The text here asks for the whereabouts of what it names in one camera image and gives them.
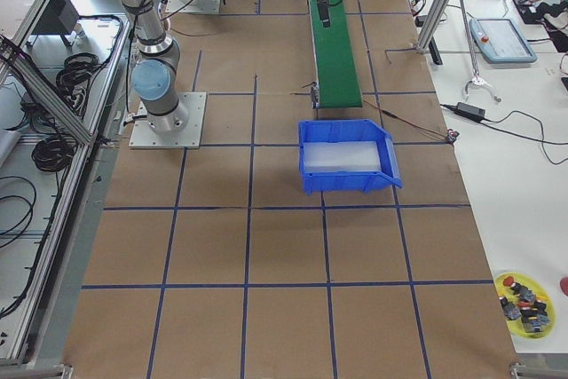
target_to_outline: blue plastic tray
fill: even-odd
[[[386,186],[402,188],[391,135],[371,120],[318,120],[298,123],[300,139],[300,173],[304,191],[360,190],[368,193]],[[381,171],[317,172],[304,168],[304,143],[374,141],[377,144]]]

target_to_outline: light blue joint cap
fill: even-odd
[[[170,71],[160,61],[147,59],[132,71],[132,85],[144,101],[156,101],[170,88]]]

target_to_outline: yellow bowl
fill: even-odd
[[[540,284],[537,283],[535,280],[531,279],[530,277],[527,277],[526,275],[520,272],[505,272],[504,274],[501,274],[499,277],[495,279],[495,287],[497,288],[497,293],[499,295],[507,297],[509,302],[512,302],[513,304],[517,304],[518,297],[513,294],[513,291],[510,289],[510,287],[505,286],[503,284],[503,280],[505,280],[510,275],[512,275],[515,278],[515,282],[520,283],[523,286],[527,286],[539,299],[542,299],[543,302],[546,303],[547,305],[546,311],[548,314],[548,318],[550,319],[550,322],[548,325],[544,326],[542,332],[526,333],[520,318],[516,320],[507,320],[507,327],[509,328],[509,332],[517,336],[526,337],[527,339],[540,339],[548,335],[552,330],[552,327],[554,327],[554,324],[556,322],[556,316],[554,314],[554,306],[552,305],[552,301],[548,297],[547,292],[545,292],[544,289],[540,286]]]

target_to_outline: green conveyor belt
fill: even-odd
[[[338,0],[329,0],[331,4]],[[362,107],[355,61],[343,4],[329,8],[331,27],[318,18],[316,0],[310,0],[312,35],[318,68],[319,107]]]

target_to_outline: blue box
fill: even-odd
[[[298,123],[300,138],[300,173],[304,191],[360,190],[368,193],[386,186],[402,188],[391,135],[371,120],[318,120]],[[377,144],[381,171],[314,172],[304,167],[304,143],[374,141]]]

